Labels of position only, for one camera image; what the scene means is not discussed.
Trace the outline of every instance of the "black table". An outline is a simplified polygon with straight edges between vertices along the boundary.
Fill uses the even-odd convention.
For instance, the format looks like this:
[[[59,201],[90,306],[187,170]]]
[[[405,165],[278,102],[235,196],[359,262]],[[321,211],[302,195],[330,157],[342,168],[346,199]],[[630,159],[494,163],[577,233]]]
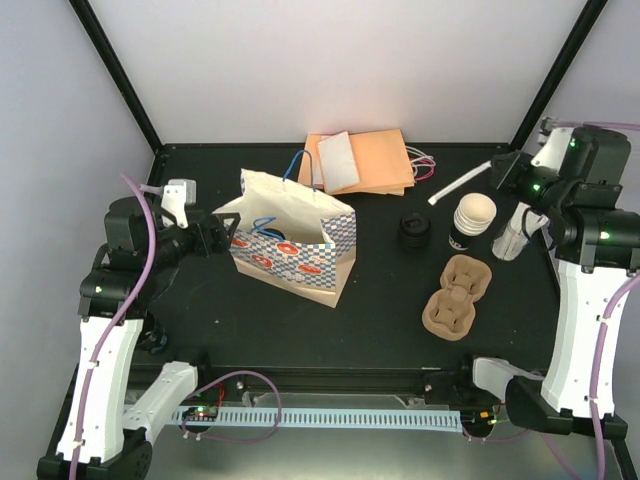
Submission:
[[[559,298],[545,246],[535,238],[512,262],[497,260],[490,251],[515,201],[490,189],[483,174],[435,207],[427,203],[442,186],[506,147],[416,146],[434,155],[438,166],[432,178],[408,189],[404,197],[339,197],[356,210],[358,244],[356,264],[336,309],[237,273],[229,255],[187,258],[171,288],[151,309],[165,326],[172,348],[205,348],[219,367],[297,369],[302,374],[320,369],[451,370],[465,354],[499,356],[528,370],[546,370]],[[176,145],[165,150],[169,153],[157,179],[195,179],[198,205],[213,210],[240,195],[241,167],[281,175],[299,148]],[[448,245],[448,229],[457,202],[470,191],[486,193],[498,205],[489,231],[467,252],[491,267],[493,280],[476,303],[469,334],[448,342],[425,330],[421,312],[456,253]],[[397,225],[403,214],[413,211],[429,217],[432,238],[424,250],[406,252],[398,244]]]

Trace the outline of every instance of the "checkered paper bag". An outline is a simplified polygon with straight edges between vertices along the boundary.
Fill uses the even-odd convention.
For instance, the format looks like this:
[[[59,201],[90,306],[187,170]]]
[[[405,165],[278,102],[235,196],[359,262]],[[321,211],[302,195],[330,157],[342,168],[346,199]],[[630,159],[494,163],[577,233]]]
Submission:
[[[231,255],[240,273],[335,307],[356,260],[356,214],[335,198],[291,180],[242,170],[242,196],[214,213],[240,213]],[[285,239],[255,230],[269,228]]]

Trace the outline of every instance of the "blue checkered pattern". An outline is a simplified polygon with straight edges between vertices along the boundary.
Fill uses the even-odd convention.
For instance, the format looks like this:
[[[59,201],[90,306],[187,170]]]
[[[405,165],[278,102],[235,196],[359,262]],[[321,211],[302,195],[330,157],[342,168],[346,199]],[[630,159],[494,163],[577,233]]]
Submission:
[[[298,283],[307,287],[335,290],[336,260],[338,246],[333,243],[307,245],[296,242],[281,242],[276,238],[258,233],[236,230],[234,239],[249,245],[240,247],[231,245],[234,258],[258,267],[275,277]],[[296,255],[283,253],[278,244],[295,247]],[[309,273],[304,269],[320,269],[321,273]]]
[[[356,246],[356,212],[322,220],[322,228],[336,244],[336,258]]]

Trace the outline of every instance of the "gray floor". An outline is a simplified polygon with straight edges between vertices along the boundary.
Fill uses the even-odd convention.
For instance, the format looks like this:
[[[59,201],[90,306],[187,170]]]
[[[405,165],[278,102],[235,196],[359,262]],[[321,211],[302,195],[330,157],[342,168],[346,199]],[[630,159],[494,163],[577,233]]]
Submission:
[[[285,398],[286,406],[353,408],[362,403],[339,397],[309,400]],[[261,401],[270,406],[270,399]],[[397,400],[371,398],[368,408]],[[216,433],[248,437],[253,429],[216,429]],[[520,429],[510,424],[496,427],[494,437]],[[559,449],[581,478],[595,476],[592,439],[572,435],[554,437]],[[619,479],[612,449],[607,454],[607,479]],[[569,478],[538,433],[508,444],[469,443],[462,435],[437,432],[329,430],[283,428],[257,445],[228,445],[185,440],[178,427],[165,427],[153,452],[148,475],[152,480],[214,479],[565,479]]]

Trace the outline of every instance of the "white cup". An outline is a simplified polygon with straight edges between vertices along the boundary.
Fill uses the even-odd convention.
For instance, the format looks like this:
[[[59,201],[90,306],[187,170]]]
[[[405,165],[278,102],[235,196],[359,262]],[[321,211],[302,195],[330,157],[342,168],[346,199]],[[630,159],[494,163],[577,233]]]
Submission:
[[[453,214],[449,244],[456,250],[466,250],[474,237],[489,228],[497,212],[496,204],[486,195],[465,195]]]

